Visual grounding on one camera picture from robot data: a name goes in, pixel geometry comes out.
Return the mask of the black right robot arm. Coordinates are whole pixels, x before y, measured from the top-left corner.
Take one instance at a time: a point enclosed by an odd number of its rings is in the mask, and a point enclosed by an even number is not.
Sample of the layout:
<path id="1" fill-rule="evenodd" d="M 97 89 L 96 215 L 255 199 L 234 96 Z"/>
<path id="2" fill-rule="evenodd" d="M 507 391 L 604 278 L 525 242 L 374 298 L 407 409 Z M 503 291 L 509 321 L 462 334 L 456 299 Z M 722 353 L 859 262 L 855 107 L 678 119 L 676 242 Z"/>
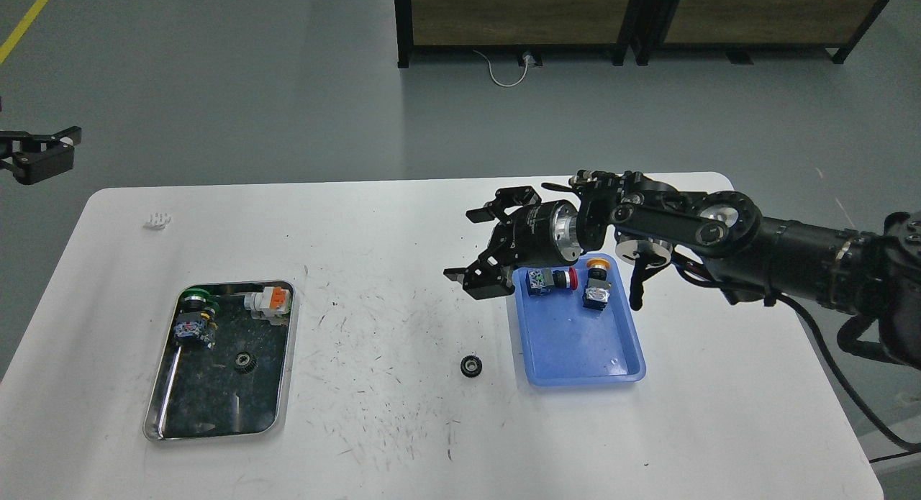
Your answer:
<path id="1" fill-rule="evenodd" d="M 863 359 L 919 368 L 919 214 L 895 212 L 884 231 L 816 227 L 763 215 L 739 191 L 678 191 L 639 172 L 580 171 L 549 191 L 579 199 L 576 241 L 598 247 L 609 230 L 632 265 L 628 299 L 643 306 L 644 285 L 672 266 L 688 283 L 717 289 L 730 304 L 786 304 L 807 324 L 843 391 L 902 450 L 910 442 L 885 424 L 835 362 L 800 300 L 848 315 L 838 347 Z"/>

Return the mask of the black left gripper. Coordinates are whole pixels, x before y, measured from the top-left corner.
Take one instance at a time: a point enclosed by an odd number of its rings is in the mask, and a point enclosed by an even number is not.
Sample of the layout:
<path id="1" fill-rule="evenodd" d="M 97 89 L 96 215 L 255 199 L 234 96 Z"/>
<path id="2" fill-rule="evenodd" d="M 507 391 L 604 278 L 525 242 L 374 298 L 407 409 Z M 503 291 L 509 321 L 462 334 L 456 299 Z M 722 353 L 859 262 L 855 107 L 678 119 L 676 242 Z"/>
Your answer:
<path id="1" fill-rule="evenodd" d="M 511 214 L 508 209 L 519 208 Z M 512 296 L 515 268 L 571 266 L 584 254 L 578 241 L 578 212 L 569 201 L 542 203 L 532 186 L 497 189 L 492 201 L 468 209 L 465 217 L 474 224 L 496 220 L 497 250 L 481 252 L 466 267 L 444 268 L 443 275 L 456 281 L 475 300 Z"/>

